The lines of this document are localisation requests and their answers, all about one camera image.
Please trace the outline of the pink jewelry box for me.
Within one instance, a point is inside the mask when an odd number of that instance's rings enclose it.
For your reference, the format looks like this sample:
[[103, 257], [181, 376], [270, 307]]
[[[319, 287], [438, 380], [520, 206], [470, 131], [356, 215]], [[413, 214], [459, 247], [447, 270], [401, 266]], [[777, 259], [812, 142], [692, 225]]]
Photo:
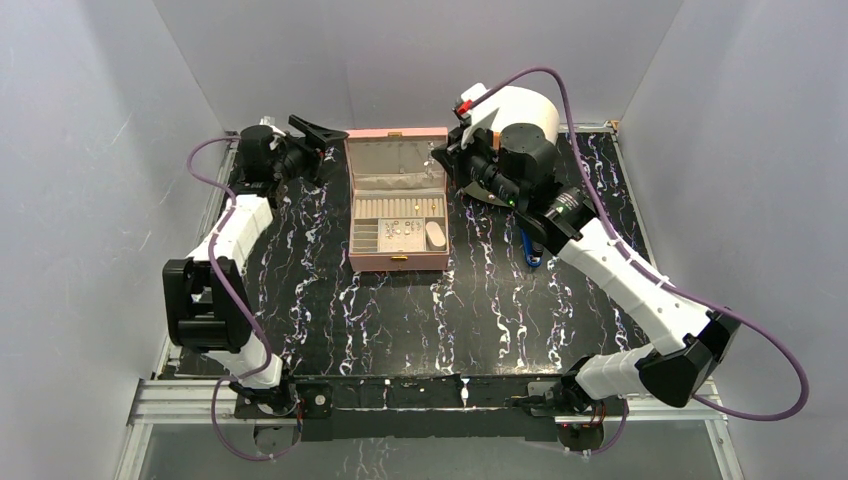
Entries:
[[[445, 127], [355, 129], [344, 140], [350, 180], [348, 259], [355, 272], [444, 271], [450, 257], [448, 179], [431, 156]], [[425, 224], [439, 223], [443, 251], [428, 249]]]

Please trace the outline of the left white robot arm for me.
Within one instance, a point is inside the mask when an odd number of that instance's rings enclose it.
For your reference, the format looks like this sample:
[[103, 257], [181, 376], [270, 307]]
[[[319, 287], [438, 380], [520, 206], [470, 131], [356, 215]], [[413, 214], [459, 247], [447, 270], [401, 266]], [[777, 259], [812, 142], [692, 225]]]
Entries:
[[224, 137], [236, 148], [224, 180], [187, 167], [195, 179], [221, 190], [224, 203], [202, 242], [162, 270], [171, 342], [222, 365], [231, 390], [275, 416], [296, 410], [299, 391], [259, 326], [242, 275], [256, 241], [273, 221], [281, 187], [296, 180], [322, 186], [327, 156], [348, 136], [296, 115], [288, 125], [283, 130], [264, 120]]

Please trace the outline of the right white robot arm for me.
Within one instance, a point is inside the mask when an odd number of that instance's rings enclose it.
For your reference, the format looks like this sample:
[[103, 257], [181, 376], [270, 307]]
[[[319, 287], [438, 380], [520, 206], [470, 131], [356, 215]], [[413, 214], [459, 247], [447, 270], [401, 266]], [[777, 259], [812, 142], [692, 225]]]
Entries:
[[649, 338], [637, 349], [581, 358], [518, 406], [587, 414], [608, 397], [629, 394], [686, 406], [721, 363], [738, 322], [673, 294], [649, 262], [610, 239], [593, 202], [556, 180], [559, 151], [539, 127], [512, 125], [497, 148], [488, 131], [475, 131], [466, 146], [461, 133], [455, 128], [431, 152], [455, 184], [476, 182], [512, 208], [534, 242], [592, 280]]

